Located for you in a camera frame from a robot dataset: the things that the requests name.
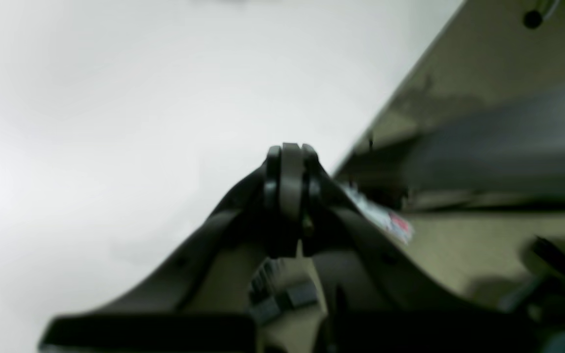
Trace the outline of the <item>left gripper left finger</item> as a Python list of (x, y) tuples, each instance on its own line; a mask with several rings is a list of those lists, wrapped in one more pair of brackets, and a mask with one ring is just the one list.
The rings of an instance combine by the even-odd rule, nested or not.
[(54, 318), (41, 353), (260, 353), (245, 312), (253, 275), (292, 256), (292, 145), (231, 188), (204, 223), (134, 288)]

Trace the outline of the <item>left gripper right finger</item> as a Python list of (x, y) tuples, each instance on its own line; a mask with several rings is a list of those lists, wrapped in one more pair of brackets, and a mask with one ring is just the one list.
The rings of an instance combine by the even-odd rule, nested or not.
[(292, 219), (327, 307), (315, 353), (535, 353), (529, 320), (449, 293), (373, 226), (321, 167), (292, 145)]

